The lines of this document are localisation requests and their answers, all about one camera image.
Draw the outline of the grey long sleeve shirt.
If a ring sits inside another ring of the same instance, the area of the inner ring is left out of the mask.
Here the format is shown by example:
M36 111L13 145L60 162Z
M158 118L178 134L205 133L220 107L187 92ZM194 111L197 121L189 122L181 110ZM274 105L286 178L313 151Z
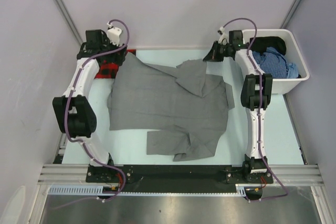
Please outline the grey long sleeve shirt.
M232 86L201 59L176 67L127 54L107 106L110 130L146 129L146 152L174 161L213 157L234 108Z

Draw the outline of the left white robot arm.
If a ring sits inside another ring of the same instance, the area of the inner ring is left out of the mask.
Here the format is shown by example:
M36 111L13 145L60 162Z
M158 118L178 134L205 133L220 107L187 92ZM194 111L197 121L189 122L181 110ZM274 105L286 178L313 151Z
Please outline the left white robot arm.
M115 178L116 169L111 166L112 158L104 149L96 134L97 117L89 103L88 95L92 83L104 63L121 66L127 54L127 44L120 42L121 28L110 26L86 31L76 56L77 65L73 78L60 97L52 100L59 129L72 143L79 144L90 158L91 166L99 166L98 176L105 182Z

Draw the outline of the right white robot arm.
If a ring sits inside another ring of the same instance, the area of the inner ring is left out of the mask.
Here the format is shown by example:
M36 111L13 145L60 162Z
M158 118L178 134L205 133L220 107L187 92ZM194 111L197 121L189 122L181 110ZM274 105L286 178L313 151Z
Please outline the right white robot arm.
M228 170L227 178L237 175L249 184L260 183L263 187L271 179L264 144L264 122L266 109L270 104L272 75L264 73L251 51L251 43L244 43L243 32L224 28L218 31L220 37L204 57L204 61L221 62L233 59L245 75L240 94L241 105L247 114L248 143L241 169Z

